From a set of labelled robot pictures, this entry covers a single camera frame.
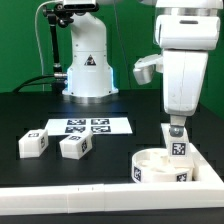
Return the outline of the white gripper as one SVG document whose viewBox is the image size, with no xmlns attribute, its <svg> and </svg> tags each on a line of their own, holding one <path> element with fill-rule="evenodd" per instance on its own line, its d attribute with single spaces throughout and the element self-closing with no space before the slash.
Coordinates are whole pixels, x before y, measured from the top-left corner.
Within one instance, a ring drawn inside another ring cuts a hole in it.
<svg viewBox="0 0 224 224">
<path fill-rule="evenodd" d="M 204 51 L 163 51 L 164 110 L 171 115 L 172 137 L 183 136 L 185 116 L 192 116 L 196 110 L 207 60 Z"/>
</svg>

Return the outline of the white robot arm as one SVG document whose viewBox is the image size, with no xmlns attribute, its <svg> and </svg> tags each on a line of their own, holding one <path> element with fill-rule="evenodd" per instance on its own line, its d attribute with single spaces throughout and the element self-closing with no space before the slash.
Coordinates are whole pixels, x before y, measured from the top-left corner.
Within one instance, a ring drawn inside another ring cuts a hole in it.
<svg viewBox="0 0 224 224">
<path fill-rule="evenodd" d="M 156 7 L 154 40 L 160 54 L 139 59 L 133 69 L 136 81 L 151 81 L 163 74 L 164 110 L 170 115 L 169 134 L 185 134 L 186 118 L 193 115 L 200 96 L 208 52 L 216 48 L 220 32 L 218 11 L 222 0 L 138 0 Z M 73 12 L 72 64 L 67 70 L 65 95 L 98 98 L 113 94 L 113 75 L 107 63 L 106 28 L 90 10 L 112 0 L 64 0 Z"/>
</svg>

